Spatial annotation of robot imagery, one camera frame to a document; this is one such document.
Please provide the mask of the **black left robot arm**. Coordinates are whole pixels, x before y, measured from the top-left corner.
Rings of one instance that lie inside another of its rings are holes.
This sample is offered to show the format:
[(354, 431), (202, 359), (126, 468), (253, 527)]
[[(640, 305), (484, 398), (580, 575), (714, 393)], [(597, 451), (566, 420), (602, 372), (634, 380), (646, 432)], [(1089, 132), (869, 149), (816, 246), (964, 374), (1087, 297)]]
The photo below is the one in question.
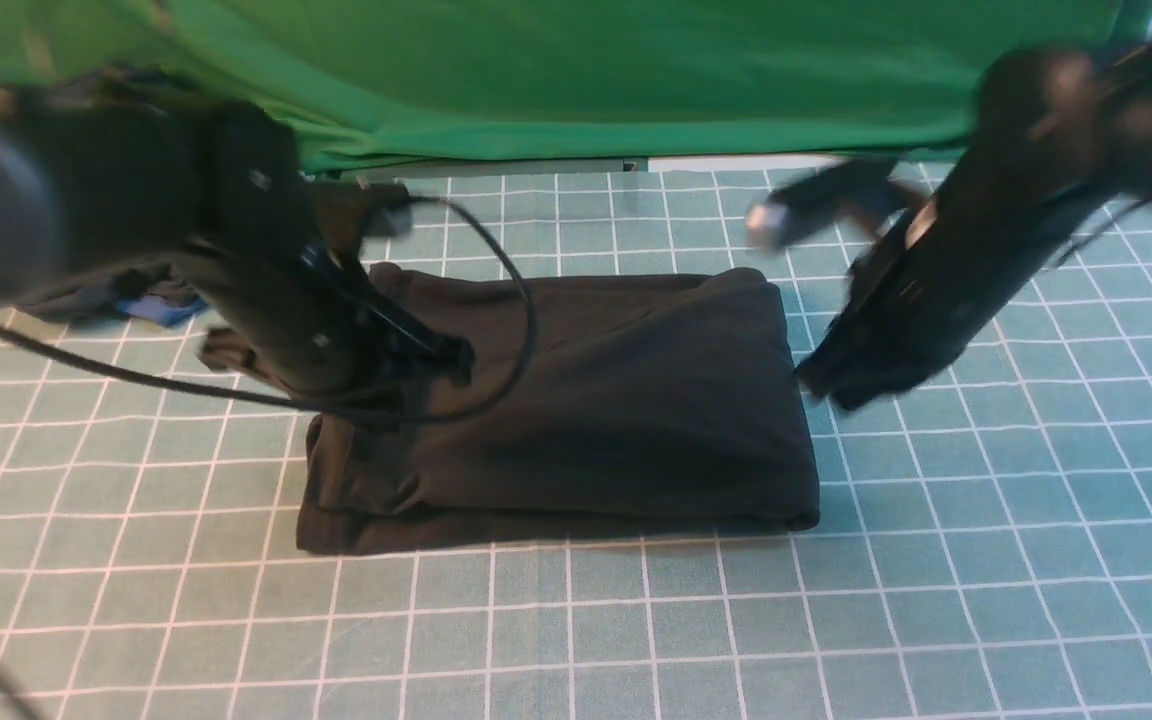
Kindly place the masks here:
[(387, 300), (357, 259), (410, 214), (403, 187), (312, 182), (291, 129), (179, 88), (3, 101), (0, 306), (165, 263), (223, 319), (206, 363), (278, 388), (278, 406), (371, 419), (401, 414), (408, 382), (470, 379), (467, 340)]

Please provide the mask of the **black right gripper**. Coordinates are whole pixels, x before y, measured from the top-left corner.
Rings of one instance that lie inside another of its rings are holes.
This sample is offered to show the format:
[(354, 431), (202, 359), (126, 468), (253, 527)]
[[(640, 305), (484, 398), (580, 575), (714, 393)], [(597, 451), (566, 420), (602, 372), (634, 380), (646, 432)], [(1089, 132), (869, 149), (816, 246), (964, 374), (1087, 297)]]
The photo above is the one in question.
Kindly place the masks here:
[(1097, 152), (973, 143), (854, 266), (836, 334), (795, 369), (801, 386), (855, 414), (931, 381), (1116, 187)]

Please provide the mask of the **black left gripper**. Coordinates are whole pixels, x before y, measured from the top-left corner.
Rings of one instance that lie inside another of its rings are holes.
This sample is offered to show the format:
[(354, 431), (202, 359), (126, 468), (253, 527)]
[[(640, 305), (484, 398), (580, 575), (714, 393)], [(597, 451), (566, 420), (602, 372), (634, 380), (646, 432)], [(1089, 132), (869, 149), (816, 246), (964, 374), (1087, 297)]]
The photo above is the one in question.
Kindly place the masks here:
[(291, 129), (252, 105), (174, 109), (194, 191), (172, 263), (294, 397), (361, 427), (410, 424), (399, 382), (472, 381), (465, 338), (425, 331), (326, 247)]

